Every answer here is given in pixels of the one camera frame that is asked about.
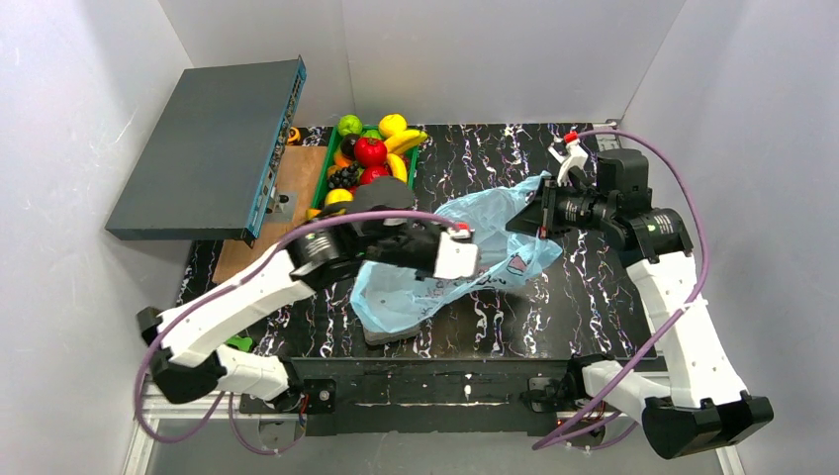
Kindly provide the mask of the light blue plastic bag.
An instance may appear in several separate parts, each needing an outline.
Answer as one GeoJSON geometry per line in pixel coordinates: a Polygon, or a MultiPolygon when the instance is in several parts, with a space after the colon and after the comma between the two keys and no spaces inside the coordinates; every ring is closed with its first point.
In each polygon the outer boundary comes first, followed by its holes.
{"type": "Polygon", "coordinates": [[[507,222],[530,203],[540,182],[539,176],[531,176],[513,187],[470,193],[437,208],[437,215],[474,230],[481,255],[474,277],[417,280],[407,268],[364,263],[350,294],[351,308],[362,326],[375,333],[399,333],[471,292],[518,289],[540,277],[560,257],[561,246],[506,230],[507,222]]]}

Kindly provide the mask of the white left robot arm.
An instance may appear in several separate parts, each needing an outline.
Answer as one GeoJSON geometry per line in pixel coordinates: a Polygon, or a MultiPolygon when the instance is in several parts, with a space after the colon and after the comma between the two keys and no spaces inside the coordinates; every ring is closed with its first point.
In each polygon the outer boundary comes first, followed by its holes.
{"type": "Polygon", "coordinates": [[[357,189],[283,235],[237,273],[191,303],[138,314],[148,345],[140,375],[149,375],[173,404],[219,390],[275,403],[298,382],[290,364],[229,346],[228,340],[267,315],[355,276],[365,261],[456,279],[454,257],[471,231],[412,209],[413,192],[396,178],[357,189]]]}

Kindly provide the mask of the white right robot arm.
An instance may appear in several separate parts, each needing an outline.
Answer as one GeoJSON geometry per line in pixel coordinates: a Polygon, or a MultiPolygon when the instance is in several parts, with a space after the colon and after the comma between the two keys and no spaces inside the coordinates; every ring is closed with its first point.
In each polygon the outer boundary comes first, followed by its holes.
{"type": "Polygon", "coordinates": [[[543,240],[573,230],[601,233],[640,295],[668,380],[656,383],[606,354],[576,356],[562,377],[531,379],[523,400],[537,413],[583,399],[611,407],[632,418],[664,459],[741,442],[774,419],[774,408],[749,392],[727,358],[701,295],[706,272],[682,217],[653,206],[640,151],[599,153],[595,179],[585,176],[588,160],[579,145],[569,146],[559,173],[540,182],[508,227],[543,240]]]}

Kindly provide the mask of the yellow fake banana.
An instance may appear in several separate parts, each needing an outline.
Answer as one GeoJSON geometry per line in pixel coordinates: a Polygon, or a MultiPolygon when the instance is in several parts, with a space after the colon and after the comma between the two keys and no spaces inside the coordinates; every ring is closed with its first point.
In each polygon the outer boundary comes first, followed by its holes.
{"type": "Polygon", "coordinates": [[[402,155],[413,147],[423,143],[428,138],[426,132],[417,129],[405,129],[384,141],[389,153],[402,155]]]}
{"type": "Polygon", "coordinates": [[[393,177],[399,179],[404,183],[408,182],[410,164],[406,162],[405,158],[402,155],[388,153],[386,157],[386,163],[393,177]]]}

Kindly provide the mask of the red fake pomegranate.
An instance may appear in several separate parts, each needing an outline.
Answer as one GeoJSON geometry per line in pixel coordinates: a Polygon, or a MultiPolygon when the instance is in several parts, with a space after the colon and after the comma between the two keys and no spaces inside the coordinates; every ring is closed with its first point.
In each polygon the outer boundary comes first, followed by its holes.
{"type": "Polygon", "coordinates": [[[362,171],[362,173],[359,177],[359,185],[360,186],[368,185],[368,184],[371,184],[373,181],[375,181],[378,178],[388,177],[390,175],[391,175],[391,173],[390,173],[389,169],[384,165],[370,166],[368,168],[365,168],[362,171]]]}

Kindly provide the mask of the dark fake grapes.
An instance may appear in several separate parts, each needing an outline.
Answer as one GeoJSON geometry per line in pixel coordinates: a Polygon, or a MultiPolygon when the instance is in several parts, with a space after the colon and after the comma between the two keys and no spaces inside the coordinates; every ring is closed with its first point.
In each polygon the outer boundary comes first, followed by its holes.
{"type": "Polygon", "coordinates": [[[328,190],[351,189],[359,185],[363,169],[358,163],[351,163],[348,166],[339,167],[335,165],[327,171],[326,186],[328,190]]]}

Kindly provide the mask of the red fake apple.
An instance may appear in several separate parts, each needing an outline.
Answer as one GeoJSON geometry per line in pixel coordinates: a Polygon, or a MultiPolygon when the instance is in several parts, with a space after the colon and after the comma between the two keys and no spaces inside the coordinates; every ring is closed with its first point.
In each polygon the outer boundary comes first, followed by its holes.
{"type": "Polygon", "coordinates": [[[375,138],[363,137],[359,139],[353,148],[354,158],[361,167],[383,165],[386,161],[388,150],[383,141],[375,138]]]}

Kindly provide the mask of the yellow fake lemon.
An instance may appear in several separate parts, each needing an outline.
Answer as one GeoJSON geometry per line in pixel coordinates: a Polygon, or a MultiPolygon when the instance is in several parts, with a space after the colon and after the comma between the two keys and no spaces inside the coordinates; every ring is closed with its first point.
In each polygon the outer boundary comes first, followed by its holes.
{"type": "Polygon", "coordinates": [[[353,193],[348,189],[344,188],[336,188],[330,190],[324,199],[324,206],[343,203],[343,202],[351,202],[354,199],[353,193]]]}

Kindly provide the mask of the green plastic fruit crate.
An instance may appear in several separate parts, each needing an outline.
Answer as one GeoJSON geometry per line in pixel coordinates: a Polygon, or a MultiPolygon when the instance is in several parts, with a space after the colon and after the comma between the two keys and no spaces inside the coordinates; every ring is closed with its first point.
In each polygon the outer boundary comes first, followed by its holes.
{"type": "MultiPolygon", "coordinates": [[[[324,199],[326,194],[330,191],[327,189],[326,182],[327,182],[327,171],[335,166],[338,165],[339,167],[348,166],[351,163],[356,163],[356,160],[352,156],[352,152],[350,154],[346,154],[344,152],[345,149],[349,149],[351,145],[355,145],[357,142],[356,135],[352,136],[348,141],[345,140],[345,137],[342,137],[337,128],[332,130],[332,135],[330,137],[326,158],[324,162],[323,169],[320,173],[320,178],[317,184],[317,187],[314,192],[313,200],[311,203],[312,209],[321,209],[324,207],[324,199]]],[[[420,152],[420,144],[416,147],[411,148],[406,153],[402,154],[405,158],[406,162],[410,164],[409,170],[409,179],[408,179],[408,186],[411,189],[414,189],[415,185],[415,176],[417,172],[417,162],[420,152]]],[[[349,189],[352,193],[354,193],[360,185],[349,189]]]]}

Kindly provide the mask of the wooden board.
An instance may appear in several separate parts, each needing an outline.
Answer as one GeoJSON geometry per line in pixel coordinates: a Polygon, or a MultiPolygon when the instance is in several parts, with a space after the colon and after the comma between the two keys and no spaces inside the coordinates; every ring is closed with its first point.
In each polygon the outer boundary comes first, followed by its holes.
{"type": "Polygon", "coordinates": [[[275,182],[276,195],[288,197],[286,203],[276,204],[275,211],[266,216],[258,239],[253,245],[226,240],[216,265],[212,281],[221,284],[257,260],[281,236],[301,225],[325,163],[325,146],[289,146],[279,164],[275,182]]]}

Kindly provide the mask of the green bone-shaped toy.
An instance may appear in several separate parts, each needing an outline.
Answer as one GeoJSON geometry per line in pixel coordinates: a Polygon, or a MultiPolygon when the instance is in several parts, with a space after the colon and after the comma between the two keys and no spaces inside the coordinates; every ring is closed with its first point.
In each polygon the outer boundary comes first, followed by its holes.
{"type": "Polygon", "coordinates": [[[254,341],[250,336],[234,335],[227,339],[226,345],[242,352],[251,352],[254,341]]]}

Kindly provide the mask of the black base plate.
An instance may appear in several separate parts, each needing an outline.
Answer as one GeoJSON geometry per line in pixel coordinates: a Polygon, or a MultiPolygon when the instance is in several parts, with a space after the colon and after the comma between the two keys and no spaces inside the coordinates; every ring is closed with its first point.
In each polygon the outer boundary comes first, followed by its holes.
{"type": "Polygon", "coordinates": [[[561,379],[569,358],[294,357],[308,436],[523,432],[556,426],[522,399],[532,379],[561,379]]]}

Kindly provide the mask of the dark grey network switch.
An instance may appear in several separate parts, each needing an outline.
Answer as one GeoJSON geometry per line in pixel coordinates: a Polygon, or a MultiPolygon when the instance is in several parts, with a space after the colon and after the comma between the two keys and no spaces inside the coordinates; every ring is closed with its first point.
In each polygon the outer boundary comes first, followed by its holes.
{"type": "Polygon", "coordinates": [[[253,245],[307,79],[301,57],[183,71],[105,229],[253,245]]]}

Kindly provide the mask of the aluminium frame rail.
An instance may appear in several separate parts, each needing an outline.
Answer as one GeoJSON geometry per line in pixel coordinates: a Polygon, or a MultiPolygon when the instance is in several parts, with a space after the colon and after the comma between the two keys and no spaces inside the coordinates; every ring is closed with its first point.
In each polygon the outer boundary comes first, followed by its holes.
{"type": "Polygon", "coordinates": [[[306,436],[307,417],[297,413],[246,415],[240,412],[241,397],[215,391],[196,401],[177,405],[168,402],[149,379],[140,385],[134,399],[134,428],[122,472],[144,474],[156,446],[185,441],[211,422],[226,421],[239,446],[250,453],[279,458],[306,436]],[[163,436],[164,421],[193,421],[197,425],[182,435],[163,436]]]}

